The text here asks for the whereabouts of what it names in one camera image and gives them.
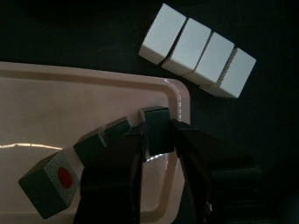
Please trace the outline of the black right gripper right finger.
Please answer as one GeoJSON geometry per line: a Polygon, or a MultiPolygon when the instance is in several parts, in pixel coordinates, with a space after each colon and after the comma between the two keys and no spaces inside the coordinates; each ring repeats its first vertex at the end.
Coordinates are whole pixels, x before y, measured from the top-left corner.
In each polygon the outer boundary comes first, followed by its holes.
{"type": "Polygon", "coordinates": [[[173,121],[173,139],[197,224],[273,224],[257,160],[178,120],[173,121]]]}

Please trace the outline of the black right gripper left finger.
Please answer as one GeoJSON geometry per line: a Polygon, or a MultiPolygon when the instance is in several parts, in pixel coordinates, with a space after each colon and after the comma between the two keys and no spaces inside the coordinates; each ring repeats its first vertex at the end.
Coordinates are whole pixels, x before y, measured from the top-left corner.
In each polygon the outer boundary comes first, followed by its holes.
{"type": "Polygon", "coordinates": [[[73,224],[141,224],[146,124],[135,126],[83,170],[73,224]]]}

